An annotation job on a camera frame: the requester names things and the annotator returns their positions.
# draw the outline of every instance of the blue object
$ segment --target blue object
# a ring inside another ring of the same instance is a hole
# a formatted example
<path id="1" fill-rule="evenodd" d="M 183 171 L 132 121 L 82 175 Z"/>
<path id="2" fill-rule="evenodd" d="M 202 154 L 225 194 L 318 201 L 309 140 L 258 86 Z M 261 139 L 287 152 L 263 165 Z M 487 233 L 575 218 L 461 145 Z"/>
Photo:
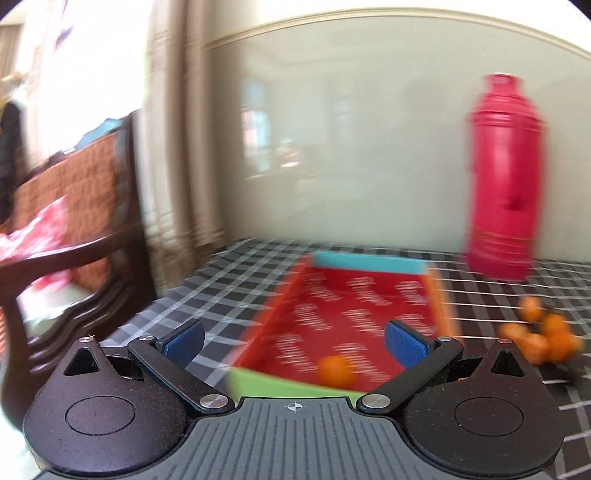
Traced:
<path id="1" fill-rule="evenodd" d="M 96 127 L 94 130 L 91 130 L 90 132 L 85 133 L 82 136 L 82 138 L 80 139 L 80 141 L 76 144 L 76 146 L 74 147 L 73 150 L 74 151 L 82 150 L 84 147 L 87 147 L 95 140 L 98 140 L 100 137 L 103 137 L 104 135 L 111 133 L 112 131 L 114 131 L 118 128 L 121 128 L 121 125 L 123 125 L 122 118 L 108 118 L 107 120 L 102 122 L 98 127 Z"/>
<path id="2" fill-rule="evenodd" d="M 205 328 L 199 319 L 190 319 L 156 343 L 158 350 L 181 368 L 187 367 L 203 349 Z"/>
<path id="3" fill-rule="evenodd" d="M 425 260 L 416 258 L 341 252 L 317 252 L 313 254 L 313 258 L 315 267 L 414 275 L 422 274 L 425 271 L 425 263 L 427 263 Z"/>
<path id="4" fill-rule="evenodd" d="M 429 354 L 429 347 L 395 322 L 388 322 L 384 330 L 386 350 L 404 368 L 410 368 Z"/>

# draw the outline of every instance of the green tray edge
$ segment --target green tray edge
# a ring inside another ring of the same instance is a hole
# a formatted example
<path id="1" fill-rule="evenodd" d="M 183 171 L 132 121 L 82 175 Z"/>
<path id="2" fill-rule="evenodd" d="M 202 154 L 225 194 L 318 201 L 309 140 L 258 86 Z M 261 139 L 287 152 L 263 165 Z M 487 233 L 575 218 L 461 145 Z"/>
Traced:
<path id="1" fill-rule="evenodd" d="M 319 387 L 285 378 L 274 377 L 248 368 L 231 367 L 226 373 L 229 393 L 238 401 L 241 397 L 266 398 L 320 398 L 349 397 L 355 405 L 357 399 L 365 392 L 339 390 L 337 388 Z"/>

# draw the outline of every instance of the crosshair marking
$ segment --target crosshair marking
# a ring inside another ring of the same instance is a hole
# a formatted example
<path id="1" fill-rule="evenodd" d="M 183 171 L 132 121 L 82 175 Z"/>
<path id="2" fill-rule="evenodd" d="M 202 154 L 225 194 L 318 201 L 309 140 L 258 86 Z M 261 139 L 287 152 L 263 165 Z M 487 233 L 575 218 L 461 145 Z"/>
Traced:
<path id="1" fill-rule="evenodd" d="M 302 408 L 305 408 L 305 406 L 295 401 L 293 403 L 290 403 L 289 405 L 286 405 L 285 408 L 289 408 L 293 413 L 295 413 L 297 411 L 300 411 Z"/>

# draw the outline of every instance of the wall molding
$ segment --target wall molding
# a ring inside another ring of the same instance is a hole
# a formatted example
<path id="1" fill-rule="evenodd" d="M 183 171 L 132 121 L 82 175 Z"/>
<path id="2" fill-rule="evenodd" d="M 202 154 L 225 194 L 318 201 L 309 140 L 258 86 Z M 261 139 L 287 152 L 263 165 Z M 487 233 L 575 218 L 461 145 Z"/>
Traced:
<path id="1" fill-rule="evenodd" d="M 502 20 L 500 18 L 488 17 L 486 15 L 473 14 L 469 12 L 460 12 L 455 10 L 444 10 L 437 8 L 418 8 L 418 7 L 377 7 L 377 8 L 354 8 L 347 10 L 337 10 L 317 14 L 292 17 L 284 20 L 265 23 L 254 28 L 249 28 L 231 35 L 217 38 L 205 44 L 205 48 L 211 50 L 230 43 L 245 40 L 246 38 L 263 35 L 284 28 L 298 27 L 312 23 L 320 23 L 331 20 L 343 20 L 348 18 L 367 18 L 367 17 L 423 17 L 423 18 L 442 18 L 445 20 L 469 22 L 488 27 L 501 28 L 522 35 L 527 35 L 538 40 L 545 41 L 557 47 L 568 50 L 580 57 L 591 60 L 591 52 L 581 48 L 571 42 L 555 37 L 549 33 L 536 30 L 532 27 Z"/>

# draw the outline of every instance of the metal screw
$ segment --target metal screw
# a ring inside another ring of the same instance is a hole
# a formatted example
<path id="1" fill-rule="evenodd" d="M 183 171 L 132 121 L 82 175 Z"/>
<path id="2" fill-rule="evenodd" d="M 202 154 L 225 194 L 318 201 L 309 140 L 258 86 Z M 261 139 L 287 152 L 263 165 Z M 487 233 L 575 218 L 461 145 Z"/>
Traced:
<path id="1" fill-rule="evenodd" d="M 228 404 L 228 397 L 219 393 L 210 393 L 204 395 L 199 399 L 199 404 L 203 408 L 209 408 L 215 410 L 216 408 L 223 408 Z"/>
<path id="2" fill-rule="evenodd" d="M 361 403 L 367 408 L 385 408 L 390 405 L 390 399 L 380 393 L 371 393 L 364 396 Z"/>

